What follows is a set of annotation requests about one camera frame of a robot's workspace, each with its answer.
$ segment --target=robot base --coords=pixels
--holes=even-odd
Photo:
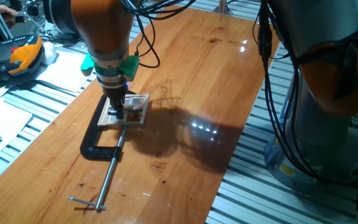
[[[287,140],[291,148],[294,149],[292,144],[293,139],[289,138],[291,134],[287,134]],[[303,142],[297,141],[300,151]],[[326,158],[325,164],[315,165],[310,163],[310,166],[319,174],[335,180],[346,180],[358,165],[358,129],[349,128],[347,136],[342,146],[333,149],[323,149],[333,151],[334,156]],[[283,185],[305,193],[312,193],[317,190],[338,190],[337,185],[323,185],[319,180],[312,178],[297,168],[287,159],[282,151],[277,139],[271,139],[265,148],[265,163],[269,172]]]

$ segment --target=cable bundle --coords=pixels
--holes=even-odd
[[[172,16],[177,15],[178,13],[182,12],[183,10],[185,10],[186,8],[188,8],[191,4],[193,4],[196,0],[190,0],[189,3],[187,3],[186,5],[178,8],[178,9],[171,9],[171,10],[162,10],[165,7],[168,6],[173,6],[175,4],[178,4],[180,2],[183,2],[184,0],[162,0],[160,2],[154,3],[151,6],[147,6],[144,7],[143,3],[146,1],[142,1],[139,4],[139,7],[136,7],[131,0],[121,0],[121,4],[124,7],[124,9],[133,14],[136,17],[137,23],[139,25],[140,31],[142,33],[142,39],[140,40],[140,42],[137,44],[136,46],[136,52],[135,55],[138,55],[140,57],[148,54],[150,51],[153,52],[153,54],[155,55],[155,58],[157,59],[157,64],[150,66],[150,65],[144,65],[143,63],[140,63],[139,65],[146,67],[146,68],[157,68],[158,66],[160,66],[160,58],[158,57],[158,54],[156,53],[156,51],[154,50],[154,43],[155,43],[155,27],[153,24],[152,20],[163,20],[163,19],[168,19],[171,18]],[[144,27],[142,24],[142,21],[140,20],[140,16],[144,16],[146,18],[149,19],[150,24],[153,28],[153,41],[150,42],[149,38],[147,38],[145,32],[144,32]],[[148,51],[146,51],[143,54],[139,55],[139,45],[143,42],[143,39],[147,42],[147,45],[149,46]]]
[[[275,11],[274,5],[270,5],[270,7],[272,8],[272,11],[274,12]],[[355,186],[355,187],[358,186],[358,176],[356,178],[353,178],[350,180],[345,180],[345,181],[338,181],[338,180],[333,180],[333,179],[323,177],[322,175],[317,173],[315,170],[313,170],[313,168],[308,164],[306,159],[303,157],[303,155],[298,147],[298,144],[296,142],[296,136],[295,136],[296,110],[298,107],[297,104],[298,104],[298,100],[299,100],[299,91],[300,91],[300,76],[299,76],[299,71],[298,71],[298,69],[299,69],[298,64],[296,63],[296,57],[295,57],[294,52],[292,51],[292,48],[289,47],[290,46],[290,38],[287,36],[287,32],[285,32],[285,30],[284,30],[285,27],[283,26],[282,22],[279,19],[277,19],[273,13],[270,12],[270,9],[267,6],[266,0],[261,2],[259,17],[262,17],[262,16],[264,18],[264,22],[262,22],[262,20],[260,20],[261,28],[260,28],[260,34],[259,34],[259,42],[263,42],[264,39],[266,39],[267,35],[271,35],[271,32],[270,32],[270,34],[268,32],[264,33],[263,32],[264,30],[262,29],[262,27],[263,27],[265,29],[269,28],[269,30],[270,30],[270,25],[269,25],[269,20],[268,20],[268,19],[270,19],[270,21],[272,22],[272,24],[275,27],[280,28],[283,44],[284,44],[285,48],[288,50],[288,54],[291,57],[291,60],[293,62],[293,67],[294,67],[293,88],[291,90],[291,95],[290,95],[290,99],[288,101],[288,106],[285,110],[283,125],[281,125],[280,120],[277,116],[277,112],[274,107],[273,98],[272,98],[272,90],[271,90],[271,86],[270,86],[269,73],[267,71],[270,54],[264,54],[264,52],[269,52],[269,50],[266,50],[266,48],[268,48],[268,47],[271,48],[271,41],[270,41],[270,45],[265,42],[259,44],[260,48],[262,48],[262,49],[260,49],[260,54],[262,56],[262,61],[263,61],[264,70],[265,70],[265,97],[266,97],[267,109],[268,109],[268,113],[270,116],[270,120],[272,122],[273,130],[277,137],[277,141],[280,143],[280,146],[281,146],[285,156],[292,163],[292,165],[294,167],[296,167],[299,171],[301,171],[302,173],[304,173],[310,177],[318,179],[321,182],[324,182],[327,184],[336,184],[336,185],[351,185],[351,186]],[[286,137],[286,132],[285,132],[286,122],[288,119],[288,115],[290,113],[291,113],[291,127],[290,127],[291,128],[291,138],[293,139],[293,145],[295,148],[290,147],[290,144],[288,143],[288,140]]]

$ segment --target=robotic arm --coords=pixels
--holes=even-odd
[[[133,16],[119,0],[71,0],[71,13],[88,46],[103,93],[110,99],[117,119],[122,119],[128,87],[126,74],[118,68],[128,59]]]
[[[261,0],[259,17],[265,96],[276,135],[265,149],[269,171],[282,184],[303,192],[319,189],[320,183],[358,186],[358,129],[349,127],[351,116],[358,114],[356,2]],[[267,73],[269,19],[294,67],[282,120],[274,109]]]

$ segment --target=orange object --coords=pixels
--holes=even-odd
[[[119,0],[72,0],[75,25],[92,56],[115,52],[132,28],[132,15]]]
[[[34,61],[37,54],[40,52],[42,47],[42,39],[38,37],[36,44],[30,44],[18,48],[12,53],[10,63],[22,62],[20,67],[9,71],[9,74],[13,75],[15,73],[23,73],[27,67]]]
[[[310,50],[309,53],[331,45],[324,44],[317,46]],[[322,60],[314,60],[305,65],[300,65],[300,70],[311,94],[324,112],[333,116],[352,116],[358,114],[358,50],[356,89],[344,98],[333,100],[343,76],[343,68],[337,68]]]

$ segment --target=robot end effector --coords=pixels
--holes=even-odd
[[[88,46],[103,94],[110,99],[112,115],[122,119],[127,81],[133,81],[139,64],[139,59],[128,56],[132,15],[119,0],[71,0],[71,13]]]

